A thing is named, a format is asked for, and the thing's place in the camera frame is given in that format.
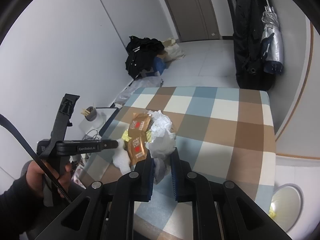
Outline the dark sleeve forearm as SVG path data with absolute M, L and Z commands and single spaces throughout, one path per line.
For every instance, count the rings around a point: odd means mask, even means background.
M 35 238 L 67 207 L 63 198 L 45 206 L 44 198 L 30 186 L 25 175 L 1 194 L 1 239 L 20 239 L 23 233 Z

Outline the person's left hand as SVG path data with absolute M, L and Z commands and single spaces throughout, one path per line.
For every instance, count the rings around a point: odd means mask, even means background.
M 61 186 L 68 192 L 70 184 L 71 184 L 71 170 L 72 165 L 68 162 L 65 165 L 65 172 L 63 175 L 59 175 L 55 169 L 53 169 L 47 162 L 44 162 L 44 165 L 48 168 L 48 170 L 53 174 L 53 176 L 58 180 Z M 46 178 L 45 172 L 42 168 L 37 165 L 35 161 L 32 161 L 26 172 L 26 180 L 28 186 L 36 193 L 39 197 L 44 197 L 43 187 L 44 187 L 44 179 Z

